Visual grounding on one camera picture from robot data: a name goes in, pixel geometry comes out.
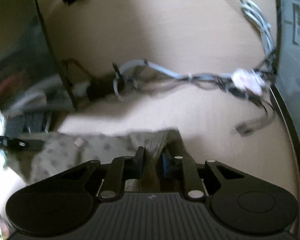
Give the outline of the olive polka dot cardigan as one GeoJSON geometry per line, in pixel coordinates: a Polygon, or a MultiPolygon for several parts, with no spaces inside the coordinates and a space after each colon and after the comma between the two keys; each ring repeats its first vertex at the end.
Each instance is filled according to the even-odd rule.
{"type": "Polygon", "coordinates": [[[171,156],[188,157],[177,129],[135,131],[123,135],[39,133],[22,136],[44,142],[38,152],[0,150],[0,169],[11,168],[31,185],[90,160],[111,163],[117,157],[134,156],[138,147],[146,151],[146,167],[141,179],[129,179],[127,191],[160,190],[156,165],[165,149],[171,156]]]}

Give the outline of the black monitor on right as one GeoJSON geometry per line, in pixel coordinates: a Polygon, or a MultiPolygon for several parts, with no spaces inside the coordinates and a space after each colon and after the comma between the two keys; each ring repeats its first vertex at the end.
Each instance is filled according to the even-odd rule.
{"type": "Polygon", "coordinates": [[[300,179],[300,0],[276,0],[276,9],[277,78],[273,89],[293,144],[300,179]]]}

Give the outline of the black monitor on left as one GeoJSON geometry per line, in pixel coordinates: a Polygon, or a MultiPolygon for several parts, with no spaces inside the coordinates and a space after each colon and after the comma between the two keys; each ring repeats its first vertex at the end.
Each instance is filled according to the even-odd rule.
{"type": "Polygon", "coordinates": [[[0,135],[10,116],[76,107],[37,0],[0,0],[0,135]]]}

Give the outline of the black monitor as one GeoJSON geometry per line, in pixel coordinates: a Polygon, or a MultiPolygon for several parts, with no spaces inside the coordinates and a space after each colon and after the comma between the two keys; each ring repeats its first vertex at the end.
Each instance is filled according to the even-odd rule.
{"type": "Polygon", "coordinates": [[[76,107],[37,0],[0,0],[0,135],[10,116],[76,107]]]}
{"type": "Polygon", "coordinates": [[[277,78],[273,89],[293,144],[300,179],[300,0],[276,0],[276,9],[277,78]]]}

